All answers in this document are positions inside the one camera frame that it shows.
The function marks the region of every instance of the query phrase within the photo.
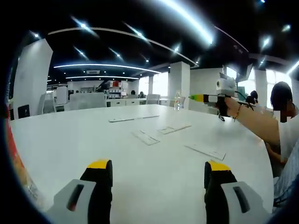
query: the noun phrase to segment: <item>water bottle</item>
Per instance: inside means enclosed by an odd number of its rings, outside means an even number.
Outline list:
[[[179,111],[181,109],[181,93],[177,91],[177,94],[174,98],[174,110]]]

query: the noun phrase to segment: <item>white shirt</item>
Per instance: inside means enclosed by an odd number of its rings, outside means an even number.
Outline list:
[[[289,158],[297,140],[299,139],[299,115],[285,123],[278,122],[281,160]]]

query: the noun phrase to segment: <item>black ceiling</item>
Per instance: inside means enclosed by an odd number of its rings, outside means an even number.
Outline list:
[[[109,63],[147,69],[165,63],[164,67],[156,69],[161,72],[168,70],[168,64],[178,61],[194,66],[192,62],[169,50],[123,34],[95,31],[94,36],[85,30],[75,30],[48,35],[55,30],[78,27],[71,17],[90,27],[134,33],[128,24],[142,32],[146,38],[169,48],[173,49],[180,44],[179,52],[192,61],[200,58],[201,68],[219,66],[230,61],[242,63],[248,57],[243,47],[213,25],[235,38],[249,53],[263,53],[292,62],[299,58],[299,20],[296,12],[292,11],[296,9],[296,1],[266,0],[264,4],[260,0],[171,1],[180,2],[181,7],[191,9],[192,16],[205,19],[206,28],[214,34],[212,45],[205,44],[195,29],[188,26],[174,10],[163,5],[161,0],[18,2],[14,19],[17,20],[19,30],[31,30],[47,39],[53,49],[49,75],[57,82],[66,81],[65,77],[69,76],[83,76],[84,70],[101,70],[100,75],[107,71],[106,75],[126,77],[138,74],[137,70],[110,67],[53,68],[70,63]],[[285,24],[292,26],[290,32],[281,32]],[[261,52],[260,40],[268,35],[273,38],[272,45]],[[74,47],[84,52],[87,60]]]

